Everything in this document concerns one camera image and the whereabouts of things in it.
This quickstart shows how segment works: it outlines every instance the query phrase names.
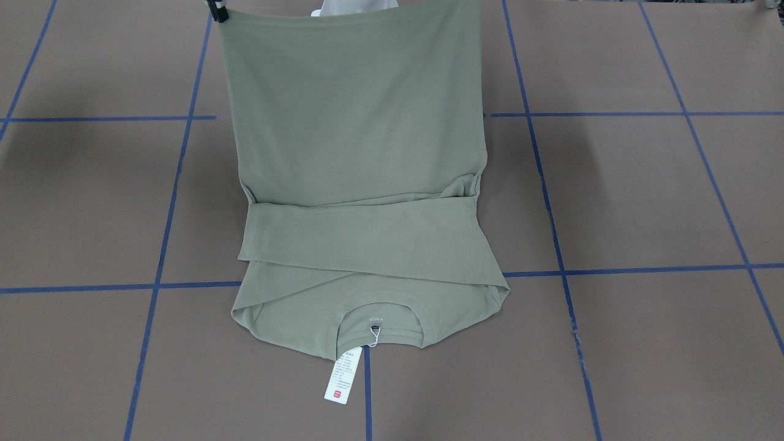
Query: clothing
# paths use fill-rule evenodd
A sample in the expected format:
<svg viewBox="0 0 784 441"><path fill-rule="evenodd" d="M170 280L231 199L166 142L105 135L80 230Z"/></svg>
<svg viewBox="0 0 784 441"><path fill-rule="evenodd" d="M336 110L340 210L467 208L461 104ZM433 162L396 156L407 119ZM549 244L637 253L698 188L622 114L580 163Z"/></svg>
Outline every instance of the clothing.
<svg viewBox="0 0 784 441"><path fill-rule="evenodd" d="M232 310L326 359L424 347L509 293L476 212L487 162L480 3L219 26L249 200Z"/></svg>

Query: sage green fabric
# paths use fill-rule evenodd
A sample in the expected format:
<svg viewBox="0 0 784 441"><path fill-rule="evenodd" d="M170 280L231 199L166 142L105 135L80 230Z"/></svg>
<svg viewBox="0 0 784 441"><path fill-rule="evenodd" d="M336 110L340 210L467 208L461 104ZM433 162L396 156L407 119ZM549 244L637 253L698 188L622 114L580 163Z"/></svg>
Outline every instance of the sage green fabric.
<svg viewBox="0 0 784 441"><path fill-rule="evenodd" d="M425 347L509 293L477 222L487 162L480 2L219 26L249 200L232 310L326 359Z"/></svg>

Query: white object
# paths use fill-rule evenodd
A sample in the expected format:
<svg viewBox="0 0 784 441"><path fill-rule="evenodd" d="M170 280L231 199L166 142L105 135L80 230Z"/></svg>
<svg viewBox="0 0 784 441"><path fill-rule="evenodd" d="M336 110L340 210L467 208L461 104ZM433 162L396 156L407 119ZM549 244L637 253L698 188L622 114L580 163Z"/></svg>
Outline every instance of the white object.
<svg viewBox="0 0 784 441"><path fill-rule="evenodd" d="M359 365L359 356L362 354L362 347L345 351L339 359L335 361L332 368L332 375L327 383L327 392L324 392L324 399L338 404L348 403L348 394L351 392L351 385L354 383L354 376Z"/></svg>
<svg viewBox="0 0 784 441"><path fill-rule="evenodd" d="M321 9L313 11L311 16L342 16L389 8L397 8L397 0L324 0Z"/></svg>

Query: clothing tag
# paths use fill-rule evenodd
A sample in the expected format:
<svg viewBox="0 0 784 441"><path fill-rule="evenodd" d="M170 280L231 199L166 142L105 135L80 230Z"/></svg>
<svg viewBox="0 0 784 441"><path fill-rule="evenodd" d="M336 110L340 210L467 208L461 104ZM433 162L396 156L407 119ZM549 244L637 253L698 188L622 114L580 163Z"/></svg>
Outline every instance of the clothing tag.
<svg viewBox="0 0 784 441"><path fill-rule="evenodd" d="M362 354L362 347L345 351L332 368L332 376L327 383L327 392L324 399L334 401L338 404L348 402L348 394L351 392L351 385L354 383L354 375L357 373L359 356Z"/></svg>

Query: tag string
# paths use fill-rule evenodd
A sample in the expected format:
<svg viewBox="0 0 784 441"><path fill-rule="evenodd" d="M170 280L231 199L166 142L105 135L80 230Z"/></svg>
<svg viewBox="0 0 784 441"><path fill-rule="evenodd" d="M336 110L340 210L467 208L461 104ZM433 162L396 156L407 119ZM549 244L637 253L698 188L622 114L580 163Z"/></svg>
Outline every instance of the tag string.
<svg viewBox="0 0 784 441"><path fill-rule="evenodd" d="M370 326L370 333L373 334L373 337L376 338L376 341L374 341L373 344L369 344L368 347L375 348L376 345L379 343L379 335L381 335L381 326Z"/></svg>

